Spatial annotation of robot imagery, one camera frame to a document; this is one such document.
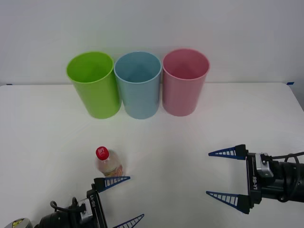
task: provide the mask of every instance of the yellow object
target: yellow object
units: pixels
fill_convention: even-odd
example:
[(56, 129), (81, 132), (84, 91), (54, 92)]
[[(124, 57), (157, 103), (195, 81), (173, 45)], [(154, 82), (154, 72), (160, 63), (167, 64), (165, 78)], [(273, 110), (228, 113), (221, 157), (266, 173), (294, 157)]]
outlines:
[(20, 224), (23, 221), (23, 219), (17, 220), (13, 222), (13, 228), (15, 228), (18, 224)]

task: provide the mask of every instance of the red bottle cap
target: red bottle cap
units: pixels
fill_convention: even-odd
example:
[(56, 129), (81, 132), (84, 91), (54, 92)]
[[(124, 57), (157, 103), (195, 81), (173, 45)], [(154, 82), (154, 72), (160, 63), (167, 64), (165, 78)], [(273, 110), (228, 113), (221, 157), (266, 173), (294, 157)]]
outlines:
[(106, 160), (109, 157), (109, 151), (104, 147), (98, 147), (96, 150), (96, 156), (100, 160)]

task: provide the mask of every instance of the white wall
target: white wall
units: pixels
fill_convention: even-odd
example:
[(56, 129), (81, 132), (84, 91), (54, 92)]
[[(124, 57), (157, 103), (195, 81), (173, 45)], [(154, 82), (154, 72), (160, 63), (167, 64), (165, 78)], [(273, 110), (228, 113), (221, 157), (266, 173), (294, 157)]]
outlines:
[(163, 57), (177, 47), (207, 55), (209, 82), (303, 88), (304, 1), (0, 1), (0, 83), (69, 83), (69, 60), (89, 50)]

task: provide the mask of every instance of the bottle label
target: bottle label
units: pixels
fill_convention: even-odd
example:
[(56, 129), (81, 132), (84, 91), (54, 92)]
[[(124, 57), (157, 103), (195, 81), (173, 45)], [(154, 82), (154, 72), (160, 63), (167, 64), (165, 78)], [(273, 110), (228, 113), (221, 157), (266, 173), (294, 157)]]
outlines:
[(111, 172), (104, 172), (105, 177), (120, 177), (123, 175), (123, 167), (120, 165), (116, 169), (112, 170)]

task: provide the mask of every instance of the white table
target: white table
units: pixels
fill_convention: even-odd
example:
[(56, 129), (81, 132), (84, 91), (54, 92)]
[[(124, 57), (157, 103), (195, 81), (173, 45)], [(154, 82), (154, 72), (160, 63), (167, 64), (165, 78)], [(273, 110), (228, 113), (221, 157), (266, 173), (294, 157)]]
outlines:
[(102, 176), (101, 145), (132, 178), (101, 193), (110, 228), (142, 213), (138, 228), (302, 227), (304, 203), (262, 199), (245, 215), (206, 195), (247, 194), (245, 161), (208, 156), (242, 143), (270, 155), (304, 150), (304, 112), (287, 85), (205, 84), (193, 114), (175, 117), (160, 106), (146, 120), (123, 107), (94, 119), (71, 85), (2, 86), (0, 227), (20, 217), (39, 222), (53, 212), (51, 200), (68, 206), (85, 198)]

